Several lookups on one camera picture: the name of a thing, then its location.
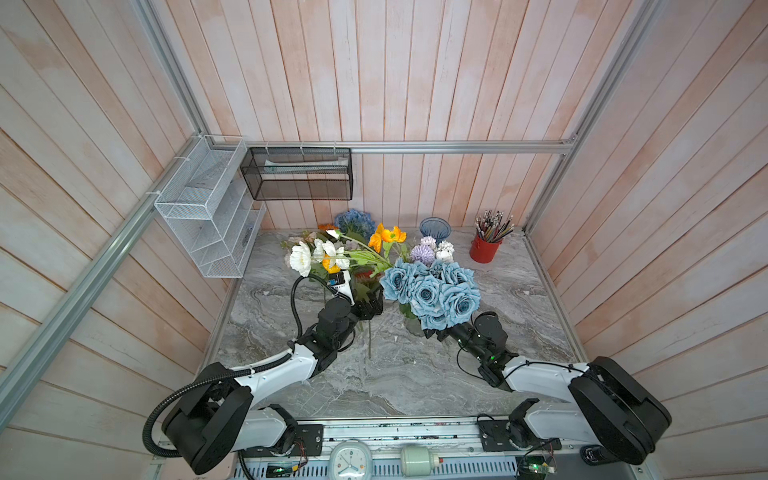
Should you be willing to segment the light blue rose bunch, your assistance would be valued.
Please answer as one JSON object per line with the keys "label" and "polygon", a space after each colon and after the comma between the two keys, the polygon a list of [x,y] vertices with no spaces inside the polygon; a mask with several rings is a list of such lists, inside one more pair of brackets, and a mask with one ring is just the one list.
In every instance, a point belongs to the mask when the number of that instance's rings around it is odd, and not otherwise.
{"label": "light blue rose bunch", "polygon": [[481,303],[474,271],[457,262],[427,266],[398,259],[383,273],[380,285],[384,298],[397,301],[427,333],[469,322]]}

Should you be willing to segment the clear ribbed glass vase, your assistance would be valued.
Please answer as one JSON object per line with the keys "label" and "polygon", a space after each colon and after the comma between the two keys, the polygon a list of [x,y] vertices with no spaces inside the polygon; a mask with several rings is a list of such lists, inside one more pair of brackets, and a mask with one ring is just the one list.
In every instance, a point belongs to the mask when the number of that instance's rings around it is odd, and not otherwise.
{"label": "clear ribbed glass vase", "polygon": [[422,326],[421,326],[421,321],[418,318],[416,318],[416,317],[414,317],[414,318],[406,317],[405,321],[404,321],[404,325],[405,325],[406,330],[411,335],[414,335],[414,336],[417,336],[417,337],[422,337],[423,336],[423,330],[422,330]]}

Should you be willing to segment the yellow poppy flower stem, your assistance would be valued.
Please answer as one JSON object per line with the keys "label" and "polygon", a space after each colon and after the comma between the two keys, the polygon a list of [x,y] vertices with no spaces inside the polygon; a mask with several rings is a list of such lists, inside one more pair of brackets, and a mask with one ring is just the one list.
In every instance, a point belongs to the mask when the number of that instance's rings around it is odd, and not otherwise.
{"label": "yellow poppy flower stem", "polygon": [[340,268],[367,268],[371,277],[383,274],[394,266],[394,261],[390,259],[392,249],[395,249],[399,256],[402,256],[406,249],[404,244],[407,234],[397,226],[386,229],[379,224],[368,237],[355,231],[343,232],[338,228],[328,229],[325,234],[333,244],[339,244],[333,253],[327,253],[330,259],[336,260]]}

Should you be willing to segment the blue hydrangea flower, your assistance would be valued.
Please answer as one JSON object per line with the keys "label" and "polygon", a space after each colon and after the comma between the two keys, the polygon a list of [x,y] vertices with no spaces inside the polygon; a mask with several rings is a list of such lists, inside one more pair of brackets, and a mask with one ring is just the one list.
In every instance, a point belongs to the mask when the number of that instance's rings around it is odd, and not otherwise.
{"label": "blue hydrangea flower", "polygon": [[334,225],[344,234],[356,234],[368,240],[376,232],[376,224],[370,213],[350,209],[334,218]]}

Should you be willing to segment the pastel mixed flower bouquet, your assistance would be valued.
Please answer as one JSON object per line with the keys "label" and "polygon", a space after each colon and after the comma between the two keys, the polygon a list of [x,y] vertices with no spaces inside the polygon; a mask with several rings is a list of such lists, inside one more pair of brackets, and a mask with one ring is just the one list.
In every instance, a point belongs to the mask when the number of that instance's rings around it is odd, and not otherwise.
{"label": "pastel mixed flower bouquet", "polygon": [[426,266],[435,262],[450,264],[454,261],[454,251],[455,248],[450,242],[438,242],[432,236],[426,236],[411,249],[409,258],[411,262],[421,262]]}

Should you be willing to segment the blue purple glass vase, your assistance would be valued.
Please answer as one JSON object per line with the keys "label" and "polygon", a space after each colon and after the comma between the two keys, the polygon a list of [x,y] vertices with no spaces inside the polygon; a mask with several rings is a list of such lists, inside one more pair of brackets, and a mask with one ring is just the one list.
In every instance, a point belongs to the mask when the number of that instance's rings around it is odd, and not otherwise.
{"label": "blue purple glass vase", "polygon": [[452,233],[449,223],[440,217],[428,217],[421,221],[419,231],[423,237],[432,237],[437,243],[446,240]]}

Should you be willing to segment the white small-flower green bunch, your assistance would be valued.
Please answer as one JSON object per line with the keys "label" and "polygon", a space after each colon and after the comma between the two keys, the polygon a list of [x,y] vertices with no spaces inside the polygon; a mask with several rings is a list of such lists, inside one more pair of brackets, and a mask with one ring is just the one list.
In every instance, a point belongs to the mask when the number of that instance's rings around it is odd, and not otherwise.
{"label": "white small-flower green bunch", "polygon": [[[363,295],[365,295],[368,291],[372,290],[373,288],[380,287],[377,279],[378,275],[376,275],[375,277],[371,277],[369,269],[350,267],[348,271],[350,272],[350,275],[351,275],[352,292],[353,292],[355,301],[360,299]],[[329,277],[322,278],[314,274],[310,274],[308,277],[302,277],[298,273],[298,278],[294,281],[289,294],[290,309],[297,326],[296,341],[307,347],[315,348],[316,351],[318,352],[318,355],[322,358],[332,357],[336,355],[336,353],[343,352],[347,350],[349,347],[351,347],[352,343],[354,342],[354,339],[356,338],[356,332],[360,328],[359,324],[363,322],[361,321],[356,325],[354,332],[346,339],[346,341],[344,342],[344,346],[341,348],[328,348],[319,342],[320,338],[317,334],[318,320],[316,321],[315,324],[309,327],[306,327],[304,325],[304,322],[302,321],[301,316],[299,314],[299,309],[296,301],[296,294],[297,294],[298,287],[304,281],[311,281],[319,284],[320,287],[323,289],[324,301],[327,303],[329,300],[337,297],[334,295],[333,290],[329,287],[328,280],[329,280]]]}

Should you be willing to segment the white ranunculus flower stem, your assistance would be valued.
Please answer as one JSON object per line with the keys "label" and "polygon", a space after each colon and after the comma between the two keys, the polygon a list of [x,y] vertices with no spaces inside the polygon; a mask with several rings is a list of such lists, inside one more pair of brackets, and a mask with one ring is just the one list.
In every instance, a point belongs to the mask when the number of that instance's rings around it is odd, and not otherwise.
{"label": "white ranunculus flower stem", "polygon": [[304,232],[290,236],[282,243],[286,250],[285,263],[302,277],[310,274],[328,278],[331,274],[349,270],[351,260],[341,243],[332,241],[325,232]]}

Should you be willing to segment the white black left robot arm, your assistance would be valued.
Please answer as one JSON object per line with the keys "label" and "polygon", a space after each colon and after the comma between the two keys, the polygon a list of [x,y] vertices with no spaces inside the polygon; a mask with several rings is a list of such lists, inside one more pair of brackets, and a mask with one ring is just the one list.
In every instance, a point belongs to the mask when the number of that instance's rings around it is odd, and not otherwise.
{"label": "white black left robot arm", "polygon": [[243,461],[253,449],[304,456],[296,419],[282,406],[263,407],[261,401],[324,372],[352,345],[358,323],[381,314],[384,303],[381,286],[355,297],[347,274],[334,274],[323,286],[331,299],[283,353],[238,369],[211,363],[162,400],[143,426],[145,449],[156,457],[182,458],[196,474],[209,472],[230,453]]}

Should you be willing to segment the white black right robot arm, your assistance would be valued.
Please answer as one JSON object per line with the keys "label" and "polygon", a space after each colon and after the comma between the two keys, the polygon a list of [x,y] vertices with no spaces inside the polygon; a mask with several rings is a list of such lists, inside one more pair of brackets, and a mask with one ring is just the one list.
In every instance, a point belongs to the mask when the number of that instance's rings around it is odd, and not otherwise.
{"label": "white black right robot arm", "polygon": [[494,312],[442,330],[427,327],[424,334],[456,340],[477,360],[476,377],[491,387],[530,395],[508,417],[510,440],[519,448],[575,440],[589,466],[640,465],[672,424],[669,410],[611,358],[558,363],[509,351]]}

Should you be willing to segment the coloured pencils bundle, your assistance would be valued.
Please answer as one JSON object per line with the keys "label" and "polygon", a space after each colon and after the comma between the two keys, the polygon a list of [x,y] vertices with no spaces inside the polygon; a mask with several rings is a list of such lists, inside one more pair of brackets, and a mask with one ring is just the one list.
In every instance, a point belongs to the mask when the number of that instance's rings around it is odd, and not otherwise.
{"label": "coloured pencils bundle", "polygon": [[513,231],[515,224],[503,211],[485,210],[475,219],[475,227],[481,240],[496,244]]}

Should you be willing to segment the pale green cylinder device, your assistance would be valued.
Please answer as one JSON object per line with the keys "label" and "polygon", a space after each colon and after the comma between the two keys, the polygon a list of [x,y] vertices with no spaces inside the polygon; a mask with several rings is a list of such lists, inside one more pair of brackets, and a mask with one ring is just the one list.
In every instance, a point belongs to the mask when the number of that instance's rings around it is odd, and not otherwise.
{"label": "pale green cylinder device", "polygon": [[443,459],[429,448],[406,445],[400,451],[401,470],[404,477],[430,476],[443,464]]}

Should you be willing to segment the white analog clock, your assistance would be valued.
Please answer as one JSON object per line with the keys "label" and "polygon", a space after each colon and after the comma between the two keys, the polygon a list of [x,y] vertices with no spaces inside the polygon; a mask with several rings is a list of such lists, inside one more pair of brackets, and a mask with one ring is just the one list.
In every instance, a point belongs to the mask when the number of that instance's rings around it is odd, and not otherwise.
{"label": "white analog clock", "polygon": [[370,480],[372,475],[373,456],[364,443],[349,440],[332,450],[328,464],[331,480]]}

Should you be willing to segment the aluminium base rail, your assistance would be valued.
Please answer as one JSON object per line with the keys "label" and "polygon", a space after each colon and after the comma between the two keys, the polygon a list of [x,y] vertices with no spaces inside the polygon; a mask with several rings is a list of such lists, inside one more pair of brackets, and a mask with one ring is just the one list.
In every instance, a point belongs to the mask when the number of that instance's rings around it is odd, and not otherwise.
{"label": "aluminium base rail", "polygon": [[587,446],[514,446],[501,417],[304,420],[286,453],[239,447],[207,479],[648,479],[644,465],[590,466]]}

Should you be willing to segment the aluminium wall frame rail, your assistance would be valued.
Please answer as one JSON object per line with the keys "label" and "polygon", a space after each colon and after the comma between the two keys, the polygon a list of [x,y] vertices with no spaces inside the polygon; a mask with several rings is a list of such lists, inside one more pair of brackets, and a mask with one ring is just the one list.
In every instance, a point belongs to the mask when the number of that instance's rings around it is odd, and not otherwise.
{"label": "aluminium wall frame rail", "polygon": [[431,142],[570,144],[641,1],[5,1],[1,365],[200,136],[354,156],[388,224],[525,220],[555,159],[495,178]]}

